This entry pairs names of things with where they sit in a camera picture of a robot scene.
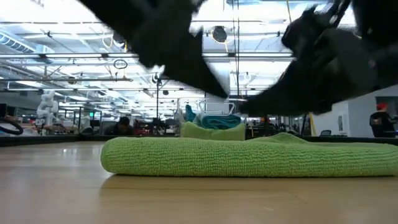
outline plastic basket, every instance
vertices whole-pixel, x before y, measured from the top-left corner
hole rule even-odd
[[[179,98],[177,100],[177,110],[175,113],[175,120],[178,121],[178,125],[176,125],[175,128],[175,133],[176,135],[180,136],[181,135],[181,124],[186,122],[186,105],[191,106],[192,111],[196,114],[201,114],[202,116],[229,116],[231,114],[240,116],[241,117],[241,122],[244,123],[246,126],[247,123],[247,118],[248,116],[246,114],[239,114],[239,113],[234,113],[235,107],[236,107],[236,100],[231,99],[231,100],[224,100],[224,102],[220,102],[219,100],[212,100],[212,99],[205,99],[205,98]],[[207,110],[206,107],[207,105],[219,105],[219,104],[224,104],[224,105],[229,105],[229,111],[226,112],[226,110]]]

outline white wall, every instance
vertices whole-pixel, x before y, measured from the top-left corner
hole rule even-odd
[[[398,85],[349,100],[351,137],[374,137],[369,125],[369,117],[376,112],[377,96],[398,96]]]
[[[339,131],[338,117],[343,116],[344,131]],[[350,136],[349,118],[349,104],[348,101],[335,103],[330,112],[312,115],[312,120],[315,126],[315,132],[312,131],[312,136],[319,136],[323,130],[330,130],[331,134],[345,134]]]
[[[332,106],[331,112],[318,116],[313,115],[317,136],[323,130],[331,130],[331,134],[342,134],[338,129],[338,116],[346,114],[345,128],[348,137],[373,138],[369,117],[376,112],[377,96],[398,96],[398,85],[336,103]]]

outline black chair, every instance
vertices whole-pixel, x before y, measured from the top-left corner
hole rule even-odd
[[[331,136],[330,130],[323,130],[319,136]]]

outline folded towel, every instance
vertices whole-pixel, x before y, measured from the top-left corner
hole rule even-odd
[[[207,139],[207,140],[224,140],[224,141],[244,141],[246,126],[239,124],[235,128],[227,130],[205,129],[191,122],[181,124],[181,137]]]
[[[193,122],[206,129],[226,130],[235,128],[241,123],[241,117],[230,114],[228,116],[195,114],[190,105],[185,107],[186,121]]]
[[[176,177],[366,177],[396,175],[398,147],[306,142],[289,134],[248,141],[115,138],[101,152],[115,174]]]

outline teal towel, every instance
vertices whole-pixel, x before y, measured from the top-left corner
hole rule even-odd
[[[185,121],[193,122],[197,114],[192,111],[192,107],[190,105],[185,105]]]
[[[202,128],[216,130],[235,128],[241,123],[241,117],[232,114],[228,116],[195,114],[190,105],[185,106],[185,120]]]

